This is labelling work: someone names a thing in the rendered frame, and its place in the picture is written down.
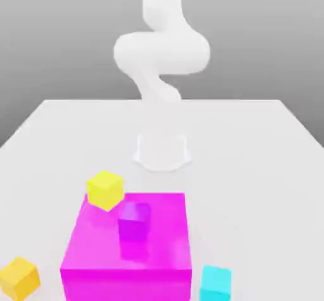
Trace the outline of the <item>small orange cube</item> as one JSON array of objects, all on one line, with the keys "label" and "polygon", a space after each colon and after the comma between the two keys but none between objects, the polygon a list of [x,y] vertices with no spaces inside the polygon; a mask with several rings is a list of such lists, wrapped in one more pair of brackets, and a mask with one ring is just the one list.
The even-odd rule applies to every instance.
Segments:
[{"label": "small orange cube", "polygon": [[2,292],[13,301],[24,301],[40,287],[41,281],[36,265],[17,257],[0,269],[0,287]]}]

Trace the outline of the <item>small purple cube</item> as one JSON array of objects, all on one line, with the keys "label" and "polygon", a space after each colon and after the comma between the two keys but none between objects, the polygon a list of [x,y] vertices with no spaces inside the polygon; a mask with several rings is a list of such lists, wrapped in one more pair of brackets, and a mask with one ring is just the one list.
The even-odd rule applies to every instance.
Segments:
[{"label": "small purple cube", "polygon": [[118,216],[119,237],[123,241],[145,241],[151,226],[151,206],[127,202]]}]

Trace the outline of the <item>small yellow cube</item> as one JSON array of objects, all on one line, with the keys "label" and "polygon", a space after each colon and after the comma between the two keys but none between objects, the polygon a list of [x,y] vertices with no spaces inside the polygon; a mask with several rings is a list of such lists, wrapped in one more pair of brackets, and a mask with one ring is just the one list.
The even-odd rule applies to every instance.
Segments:
[{"label": "small yellow cube", "polygon": [[87,198],[91,205],[110,211],[124,199],[123,178],[101,171],[87,181]]}]

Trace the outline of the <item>small cyan cube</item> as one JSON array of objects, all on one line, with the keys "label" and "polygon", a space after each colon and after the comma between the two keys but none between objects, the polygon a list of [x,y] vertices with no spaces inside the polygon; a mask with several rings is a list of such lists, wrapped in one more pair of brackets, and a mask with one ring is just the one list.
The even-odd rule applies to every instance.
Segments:
[{"label": "small cyan cube", "polygon": [[232,272],[230,269],[204,266],[199,301],[230,301]]}]

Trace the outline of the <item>large magenta box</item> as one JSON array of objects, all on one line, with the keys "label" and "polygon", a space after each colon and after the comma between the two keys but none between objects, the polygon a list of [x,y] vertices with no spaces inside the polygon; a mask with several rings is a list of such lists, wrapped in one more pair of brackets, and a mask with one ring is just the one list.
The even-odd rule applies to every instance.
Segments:
[{"label": "large magenta box", "polygon": [[[151,206],[145,241],[123,241],[127,202]],[[110,211],[84,200],[60,267],[66,301],[190,301],[192,264],[183,193],[127,193]]]}]

